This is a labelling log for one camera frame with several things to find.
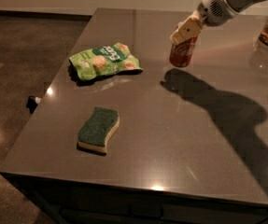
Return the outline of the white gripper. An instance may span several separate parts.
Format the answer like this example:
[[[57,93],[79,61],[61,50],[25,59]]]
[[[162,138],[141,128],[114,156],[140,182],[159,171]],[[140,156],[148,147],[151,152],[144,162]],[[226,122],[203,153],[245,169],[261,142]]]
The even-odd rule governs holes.
[[[237,12],[230,7],[227,0],[201,0],[193,15],[180,22],[171,34],[170,39],[174,44],[181,44],[197,36],[202,32],[203,25],[222,25],[233,19]]]

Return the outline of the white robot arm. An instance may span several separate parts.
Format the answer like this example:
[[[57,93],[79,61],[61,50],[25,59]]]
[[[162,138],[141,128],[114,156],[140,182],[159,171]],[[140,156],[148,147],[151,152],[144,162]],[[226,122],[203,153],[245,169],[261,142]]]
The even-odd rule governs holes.
[[[205,26],[220,26],[241,11],[266,0],[201,0],[187,19],[180,22],[170,39],[181,44],[202,32]]]

